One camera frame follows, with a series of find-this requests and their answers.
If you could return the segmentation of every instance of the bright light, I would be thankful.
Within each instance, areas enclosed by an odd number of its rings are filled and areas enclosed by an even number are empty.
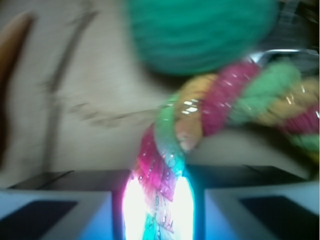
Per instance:
[[[142,240],[147,207],[137,179],[131,180],[123,199],[126,240]],[[189,181],[180,177],[176,183],[171,213],[175,240],[192,240],[194,234],[194,196]]]
[[[142,240],[147,218],[147,208],[144,193],[136,178],[128,183],[122,204],[125,239]]]

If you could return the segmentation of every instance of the gray surface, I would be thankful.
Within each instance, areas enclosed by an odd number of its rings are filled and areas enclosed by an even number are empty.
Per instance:
[[[41,240],[114,237],[111,192],[0,190],[0,219],[35,200],[77,202]]]
[[[206,239],[278,239],[239,202],[242,198],[285,196],[319,215],[319,183],[278,186],[207,189],[205,199]]]

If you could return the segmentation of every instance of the glowing light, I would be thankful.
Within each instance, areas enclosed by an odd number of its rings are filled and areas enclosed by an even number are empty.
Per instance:
[[[122,209],[125,223],[125,239],[143,239],[147,208],[143,190],[136,178],[127,184]]]
[[[176,240],[192,240],[194,238],[194,195],[185,177],[176,183],[171,214]],[[143,239],[147,206],[145,196],[137,179],[131,180],[123,199],[123,216],[126,240]]]

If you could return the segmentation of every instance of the multicolored rope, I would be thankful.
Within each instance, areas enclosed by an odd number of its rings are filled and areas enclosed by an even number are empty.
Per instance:
[[[290,62],[250,61],[188,81],[144,133],[133,175],[148,207],[143,239],[174,239],[171,214],[186,154],[225,125],[275,127],[319,163],[319,77],[302,79]]]

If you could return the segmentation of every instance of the green yarn ball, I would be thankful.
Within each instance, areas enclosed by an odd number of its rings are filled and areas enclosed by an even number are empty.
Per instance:
[[[272,29],[276,0],[128,0],[133,39],[156,72],[191,75],[215,70]]]

